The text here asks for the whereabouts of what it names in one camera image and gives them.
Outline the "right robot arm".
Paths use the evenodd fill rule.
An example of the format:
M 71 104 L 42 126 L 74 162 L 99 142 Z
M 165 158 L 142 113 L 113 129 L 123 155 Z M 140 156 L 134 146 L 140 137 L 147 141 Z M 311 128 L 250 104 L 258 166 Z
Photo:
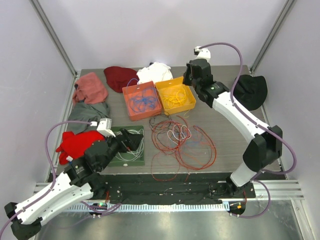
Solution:
M 281 157 L 283 144 L 279 138 L 283 131 L 277 125 L 270 127 L 262 122 L 233 99 L 230 90 L 222 82 L 213 79 L 211 66 L 206 59 L 198 58 L 186 64 L 183 84 L 192 86 L 198 98 L 222 114 L 248 143 L 242 155 L 243 162 L 227 178 L 225 186 L 226 193 L 236 198 L 259 171 Z

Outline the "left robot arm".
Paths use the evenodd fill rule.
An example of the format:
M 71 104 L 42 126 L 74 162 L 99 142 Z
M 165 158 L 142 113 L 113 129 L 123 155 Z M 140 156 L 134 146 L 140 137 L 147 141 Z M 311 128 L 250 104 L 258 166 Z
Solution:
M 29 199 L 10 202 L 5 207 L 13 235 L 18 240 L 35 236 L 47 222 L 63 210 L 84 200 L 102 199 L 107 192 L 102 172 L 118 153 L 136 151 L 143 142 L 142 133 L 125 128 L 107 140 L 95 141 L 84 155 L 72 160 L 51 184 Z

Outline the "green plastic tray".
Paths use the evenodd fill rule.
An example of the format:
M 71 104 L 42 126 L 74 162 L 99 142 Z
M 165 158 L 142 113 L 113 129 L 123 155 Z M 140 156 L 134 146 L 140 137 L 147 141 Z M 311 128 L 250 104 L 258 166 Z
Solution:
M 144 127 L 142 125 L 131 126 L 113 126 L 111 130 L 116 134 L 120 134 L 120 128 L 127 129 L 131 134 L 145 135 Z M 119 152 L 108 167 L 138 167 L 145 165 L 145 141 L 144 138 L 136 151 Z

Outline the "yellow plastic tray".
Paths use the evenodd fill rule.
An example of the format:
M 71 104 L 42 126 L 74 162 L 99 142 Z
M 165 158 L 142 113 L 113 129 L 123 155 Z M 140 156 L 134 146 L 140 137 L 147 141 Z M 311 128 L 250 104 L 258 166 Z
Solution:
M 196 99 L 189 86 L 183 84 L 183 76 L 156 82 L 160 103 L 166 115 L 192 110 Z

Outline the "white cloth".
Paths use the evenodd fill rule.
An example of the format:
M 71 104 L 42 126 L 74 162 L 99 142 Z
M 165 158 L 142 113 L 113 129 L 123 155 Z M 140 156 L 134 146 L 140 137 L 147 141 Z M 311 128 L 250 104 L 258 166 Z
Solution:
M 155 84 L 173 79 L 171 67 L 161 62 L 154 62 L 148 67 L 139 69 L 136 75 L 139 78 L 138 85 L 148 82 Z

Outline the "coral orange plastic tray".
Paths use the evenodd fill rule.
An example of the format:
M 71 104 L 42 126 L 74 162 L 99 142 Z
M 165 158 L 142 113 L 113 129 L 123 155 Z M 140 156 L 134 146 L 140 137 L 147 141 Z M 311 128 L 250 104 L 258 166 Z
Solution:
M 152 81 L 122 88 L 127 113 L 131 121 L 161 114 L 162 105 Z

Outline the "grey cloth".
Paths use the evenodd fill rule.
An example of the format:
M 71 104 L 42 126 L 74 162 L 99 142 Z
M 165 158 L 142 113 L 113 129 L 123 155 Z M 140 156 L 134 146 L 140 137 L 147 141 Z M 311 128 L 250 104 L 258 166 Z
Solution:
M 84 102 L 78 102 L 72 109 L 68 121 L 81 121 L 81 122 L 100 122 L 100 119 L 110 117 L 110 107 L 106 102 L 100 102 L 96 104 L 86 104 Z M 73 132 L 75 135 L 95 131 L 96 126 L 90 126 L 82 123 L 69 123 L 67 125 L 67 131 Z

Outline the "bright red cloth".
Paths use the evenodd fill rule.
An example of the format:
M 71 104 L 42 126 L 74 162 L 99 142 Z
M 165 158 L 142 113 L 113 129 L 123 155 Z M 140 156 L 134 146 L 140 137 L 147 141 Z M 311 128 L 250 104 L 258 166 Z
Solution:
M 96 141 L 104 141 L 105 137 L 97 131 L 74 134 L 66 131 L 62 134 L 62 142 L 55 150 L 59 153 L 59 164 L 66 165 L 68 158 L 77 159 L 84 155 L 85 151 Z

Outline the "dark red cloth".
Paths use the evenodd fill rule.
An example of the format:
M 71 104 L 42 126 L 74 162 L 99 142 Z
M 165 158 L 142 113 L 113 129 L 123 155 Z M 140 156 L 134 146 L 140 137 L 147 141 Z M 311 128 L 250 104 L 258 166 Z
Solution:
M 107 85 L 117 93 L 122 93 L 122 88 L 138 83 L 137 71 L 131 68 L 110 66 L 103 70 Z

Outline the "pink cloth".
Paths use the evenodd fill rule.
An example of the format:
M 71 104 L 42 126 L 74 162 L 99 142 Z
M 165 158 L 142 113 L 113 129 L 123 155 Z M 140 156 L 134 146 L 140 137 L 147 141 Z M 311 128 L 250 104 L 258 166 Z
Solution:
M 108 91 L 96 73 L 81 76 L 74 84 L 72 103 L 98 104 L 108 97 Z

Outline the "black bucket hat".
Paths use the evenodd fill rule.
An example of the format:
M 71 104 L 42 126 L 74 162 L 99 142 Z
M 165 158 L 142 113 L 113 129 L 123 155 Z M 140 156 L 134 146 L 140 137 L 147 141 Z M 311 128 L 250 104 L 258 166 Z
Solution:
M 268 94 L 264 76 L 243 74 L 239 77 L 233 96 L 248 110 L 255 111 L 265 102 Z

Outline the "right aluminium frame post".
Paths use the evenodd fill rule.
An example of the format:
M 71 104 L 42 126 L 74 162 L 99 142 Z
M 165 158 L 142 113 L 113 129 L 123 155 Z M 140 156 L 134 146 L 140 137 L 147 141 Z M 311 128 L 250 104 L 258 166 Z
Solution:
M 263 42 L 253 64 L 249 68 L 249 71 L 254 75 L 256 70 L 258 69 L 259 65 L 261 64 L 263 58 L 265 57 L 267 51 L 271 47 L 273 41 L 275 40 L 277 34 L 280 32 L 280 29 L 284 22 L 286 21 L 287 17 L 289 16 L 290 12 L 292 11 L 296 0 L 286 0 L 283 7 L 281 8 L 280 13 L 278 14 L 274 24 L 272 25 L 265 41 Z

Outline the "aluminium frame post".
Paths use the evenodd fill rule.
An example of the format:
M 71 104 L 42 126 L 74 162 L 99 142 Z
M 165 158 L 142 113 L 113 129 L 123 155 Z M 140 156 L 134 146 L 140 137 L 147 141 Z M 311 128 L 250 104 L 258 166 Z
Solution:
M 254 75 L 256 70 L 258 69 L 259 65 L 261 64 L 263 58 L 265 57 L 267 51 L 271 47 L 273 41 L 275 40 L 277 34 L 280 32 L 280 29 L 284 22 L 286 21 L 287 17 L 289 16 L 290 12 L 292 11 L 296 0 L 286 0 L 283 7 L 281 8 L 280 13 L 278 14 L 274 24 L 272 25 L 265 41 L 263 42 L 253 64 L 249 68 L 249 71 Z
M 56 47 L 58 53 L 60 54 L 62 60 L 66 64 L 68 70 L 72 74 L 73 77 L 77 76 L 77 70 L 75 69 L 74 65 L 72 64 L 66 50 L 64 49 L 56 31 L 54 30 L 49 18 L 47 17 L 43 7 L 39 0 L 29 0 L 31 6 L 33 7 L 35 13 L 37 14 L 39 20 L 41 21 L 42 25 L 44 26 L 47 34 L 49 35 L 53 45 Z

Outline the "left aluminium frame post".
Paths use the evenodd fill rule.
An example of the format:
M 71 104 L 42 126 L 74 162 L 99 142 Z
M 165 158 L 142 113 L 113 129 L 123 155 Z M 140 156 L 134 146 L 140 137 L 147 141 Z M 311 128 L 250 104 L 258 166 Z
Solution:
M 47 17 L 43 7 L 39 0 L 29 0 L 31 6 L 33 7 L 35 13 L 37 14 L 39 20 L 41 21 L 42 25 L 44 26 L 47 34 L 49 35 L 53 45 L 56 47 L 58 53 L 60 54 L 62 60 L 66 64 L 68 70 L 72 74 L 73 77 L 77 76 L 77 70 L 75 69 L 74 65 L 72 64 L 66 50 L 64 49 L 56 31 L 54 30 L 49 18 Z

